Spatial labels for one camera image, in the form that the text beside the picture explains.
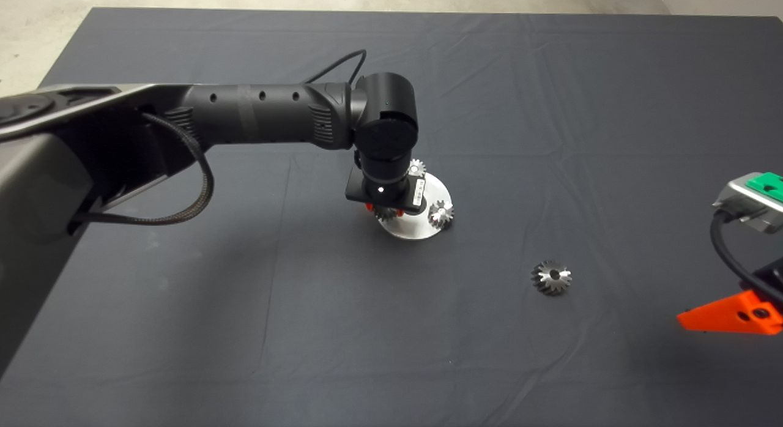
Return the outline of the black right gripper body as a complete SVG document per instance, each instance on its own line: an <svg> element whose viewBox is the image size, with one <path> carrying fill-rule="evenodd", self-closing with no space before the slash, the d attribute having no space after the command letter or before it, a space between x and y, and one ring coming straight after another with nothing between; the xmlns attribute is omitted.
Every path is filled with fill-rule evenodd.
<svg viewBox="0 0 783 427"><path fill-rule="evenodd" d="M771 289L782 293L782 259L777 259L753 271L753 275Z"/></svg>

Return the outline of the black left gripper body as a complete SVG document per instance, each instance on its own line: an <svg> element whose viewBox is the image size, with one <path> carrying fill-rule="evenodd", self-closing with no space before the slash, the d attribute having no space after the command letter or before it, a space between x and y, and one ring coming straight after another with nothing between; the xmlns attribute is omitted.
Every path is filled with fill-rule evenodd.
<svg viewBox="0 0 783 427"><path fill-rule="evenodd" d="M392 182L378 184L366 177L361 170L352 170L345 187L345 198L375 209L390 209L394 212L419 214L423 210L425 176L411 176Z"/></svg>

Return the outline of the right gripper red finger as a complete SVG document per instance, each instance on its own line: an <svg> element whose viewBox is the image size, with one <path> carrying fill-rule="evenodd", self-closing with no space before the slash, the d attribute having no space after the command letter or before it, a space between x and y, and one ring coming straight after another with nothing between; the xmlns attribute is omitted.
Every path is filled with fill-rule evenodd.
<svg viewBox="0 0 783 427"><path fill-rule="evenodd" d="M677 315L685 330L728 334L778 335L781 312L755 291L742 291L730 297L701 305Z"/></svg>

